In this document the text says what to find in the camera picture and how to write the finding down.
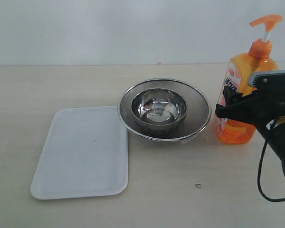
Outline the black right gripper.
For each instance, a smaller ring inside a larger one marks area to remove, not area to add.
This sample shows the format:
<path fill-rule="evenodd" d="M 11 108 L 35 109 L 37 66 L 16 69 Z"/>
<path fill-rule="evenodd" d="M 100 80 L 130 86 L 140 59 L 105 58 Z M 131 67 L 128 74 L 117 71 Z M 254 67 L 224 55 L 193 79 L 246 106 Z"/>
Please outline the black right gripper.
<path fill-rule="evenodd" d="M 261 84 L 252 94 L 242 96 L 229 86 L 223 89 L 225 105 L 217 104 L 215 114 L 254 126 L 267 125 L 278 118 L 277 125 L 285 124 L 285 84 Z"/>

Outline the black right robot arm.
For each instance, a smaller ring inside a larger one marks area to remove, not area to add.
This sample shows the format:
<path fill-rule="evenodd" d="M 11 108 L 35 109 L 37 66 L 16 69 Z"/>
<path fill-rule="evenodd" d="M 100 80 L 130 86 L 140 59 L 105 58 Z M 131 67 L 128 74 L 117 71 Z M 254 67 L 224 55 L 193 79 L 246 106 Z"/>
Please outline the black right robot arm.
<path fill-rule="evenodd" d="M 225 105 L 217 104 L 215 114 L 253 125 L 281 160 L 285 176 L 285 70 L 254 72 L 247 84 L 254 89 L 249 95 L 225 86 Z"/>

